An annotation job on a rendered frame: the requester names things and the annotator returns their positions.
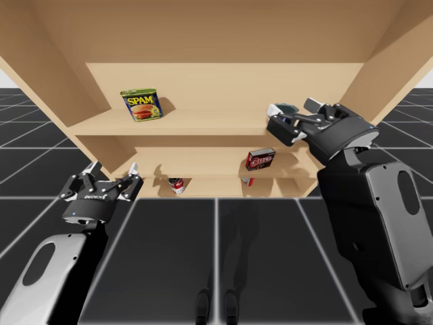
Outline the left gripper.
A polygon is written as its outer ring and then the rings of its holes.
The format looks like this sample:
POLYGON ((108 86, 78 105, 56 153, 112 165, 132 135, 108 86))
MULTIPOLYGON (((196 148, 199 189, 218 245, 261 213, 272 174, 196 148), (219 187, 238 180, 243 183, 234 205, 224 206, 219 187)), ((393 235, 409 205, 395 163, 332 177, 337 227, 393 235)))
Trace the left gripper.
POLYGON ((83 171, 70 176, 66 181, 59 199, 70 203, 62 215, 67 223, 107 223, 114 214, 117 200, 133 202, 138 196, 143 179, 138 173, 137 163, 134 162, 122 178, 97 181, 97 192, 94 193, 95 176, 100 170, 99 161, 91 162, 83 171))

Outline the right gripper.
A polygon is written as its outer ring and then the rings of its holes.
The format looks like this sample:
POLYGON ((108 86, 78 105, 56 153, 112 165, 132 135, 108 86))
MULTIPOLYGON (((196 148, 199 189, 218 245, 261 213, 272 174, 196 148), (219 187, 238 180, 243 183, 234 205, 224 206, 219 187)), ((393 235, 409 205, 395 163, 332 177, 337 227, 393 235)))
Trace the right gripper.
POLYGON ((368 147, 380 130, 341 104, 325 104, 308 97, 303 107, 314 115, 277 114, 274 104, 267 109, 267 131, 286 146, 305 138, 311 154, 322 164, 345 148, 368 147))

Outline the green and blue rectangular can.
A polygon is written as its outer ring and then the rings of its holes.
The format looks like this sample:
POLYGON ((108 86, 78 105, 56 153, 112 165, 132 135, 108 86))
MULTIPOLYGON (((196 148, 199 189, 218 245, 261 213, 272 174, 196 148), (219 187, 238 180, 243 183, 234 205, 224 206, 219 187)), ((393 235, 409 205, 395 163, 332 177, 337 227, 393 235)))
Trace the green and blue rectangular can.
POLYGON ((155 88, 130 89, 120 92, 135 122, 151 121, 163 117, 155 88))

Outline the pale wooden shelf unit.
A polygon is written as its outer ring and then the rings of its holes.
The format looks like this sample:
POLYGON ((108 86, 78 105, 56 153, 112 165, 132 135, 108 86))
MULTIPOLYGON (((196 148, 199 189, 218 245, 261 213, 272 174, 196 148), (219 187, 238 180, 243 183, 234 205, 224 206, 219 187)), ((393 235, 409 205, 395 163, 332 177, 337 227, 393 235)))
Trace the pale wooden shelf unit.
POLYGON ((142 197, 169 177, 189 197, 306 196, 319 162, 267 132, 268 105, 378 124, 433 69, 433 0, 0 0, 0 69, 109 178, 137 163, 142 197), (120 92, 143 88, 162 118, 133 120, 120 92))

